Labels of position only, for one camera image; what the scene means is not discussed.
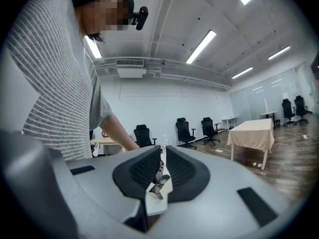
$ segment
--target black camera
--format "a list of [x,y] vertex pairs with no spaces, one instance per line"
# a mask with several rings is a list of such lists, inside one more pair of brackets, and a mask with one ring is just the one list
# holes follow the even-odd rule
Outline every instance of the black camera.
[[146,6],[141,7],[139,12],[134,12],[134,18],[132,25],[136,25],[136,30],[141,30],[145,24],[146,19],[148,18],[149,10]]

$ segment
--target mesh chair back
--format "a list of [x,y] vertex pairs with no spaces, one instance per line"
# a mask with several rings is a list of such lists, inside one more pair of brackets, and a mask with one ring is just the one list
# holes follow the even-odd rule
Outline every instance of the mesh chair back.
[[304,98],[302,98],[301,96],[296,96],[295,104],[296,104],[296,114],[298,116],[302,116],[307,113],[304,106]]
[[152,142],[150,139],[150,130],[146,125],[138,125],[137,129],[134,130],[136,142],[139,147],[151,146]]
[[283,109],[284,109],[285,118],[288,118],[290,115],[293,114],[293,112],[291,111],[291,103],[288,99],[284,99],[281,105],[283,106]]
[[177,122],[176,128],[177,128],[178,140],[180,140],[183,137],[190,136],[187,121]]
[[206,135],[207,133],[213,133],[215,131],[213,126],[213,120],[204,119],[201,121],[201,124],[203,126],[204,135]]

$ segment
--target table leg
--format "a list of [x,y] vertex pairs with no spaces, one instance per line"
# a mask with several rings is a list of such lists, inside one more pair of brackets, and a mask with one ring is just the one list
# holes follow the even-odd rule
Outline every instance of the table leg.
[[273,113],[273,124],[274,124],[274,129],[276,128],[276,124],[275,124],[275,113]]
[[234,145],[231,145],[231,156],[230,156],[230,160],[234,161]]
[[268,154],[268,150],[265,150],[264,160],[263,160],[263,165],[261,166],[261,170],[265,169],[266,160],[267,160],[267,154]]

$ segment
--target man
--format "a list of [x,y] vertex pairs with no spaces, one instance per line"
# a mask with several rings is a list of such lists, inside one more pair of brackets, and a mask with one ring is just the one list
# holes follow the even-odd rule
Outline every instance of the man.
[[92,157],[89,131],[98,126],[126,150],[137,149],[103,98],[83,41],[128,25],[134,0],[72,1],[29,0],[4,43],[39,94],[23,133],[66,160]]

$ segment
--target black office chair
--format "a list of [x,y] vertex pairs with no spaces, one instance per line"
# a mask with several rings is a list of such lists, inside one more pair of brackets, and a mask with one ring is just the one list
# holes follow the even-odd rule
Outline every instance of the black office chair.
[[146,127],[146,125],[137,125],[134,130],[134,134],[136,136],[136,144],[141,148],[155,145],[155,141],[157,140],[157,138],[153,138],[154,144],[152,144],[150,139],[150,130]]
[[296,105],[296,115],[301,117],[301,119],[298,120],[297,122],[304,121],[308,123],[308,120],[304,118],[304,115],[308,113],[307,110],[305,109],[304,98],[301,96],[296,96],[295,105]]
[[218,139],[214,139],[213,137],[215,135],[218,134],[217,131],[214,130],[214,126],[213,126],[213,120],[210,119],[210,117],[207,118],[203,118],[203,120],[201,121],[202,124],[202,128],[203,128],[203,135],[208,136],[208,139],[204,140],[204,145],[206,144],[206,142],[211,141],[214,145],[216,145],[214,143],[214,141],[218,141],[220,142],[220,140]]
[[295,114],[291,111],[291,103],[288,99],[283,99],[283,103],[281,104],[284,109],[284,117],[289,119],[288,122],[285,122],[284,125],[288,124],[297,124],[295,121],[291,121],[291,118],[295,116]]
[[188,129],[188,122],[186,121],[185,118],[177,119],[176,128],[177,128],[178,140],[185,142],[185,145],[183,145],[183,147],[197,149],[196,146],[191,145],[189,143],[190,141],[194,141],[196,139],[194,137],[194,130],[196,129],[195,128],[191,129],[193,130],[193,136],[191,136]]

